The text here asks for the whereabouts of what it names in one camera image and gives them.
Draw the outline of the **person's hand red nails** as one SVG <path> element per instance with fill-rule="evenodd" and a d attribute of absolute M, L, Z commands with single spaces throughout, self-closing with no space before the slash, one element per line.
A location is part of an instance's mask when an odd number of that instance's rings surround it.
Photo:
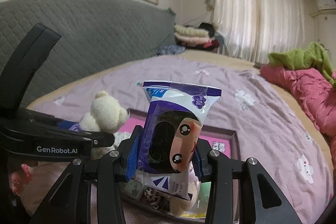
<path fill-rule="evenodd" d="M 37 161 L 27 161 L 19 164 L 19 166 L 9 174 L 9 186 L 12 192 L 19 196 L 25 186 L 27 186 L 33 179 L 31 169 L 38 166 Z"/>

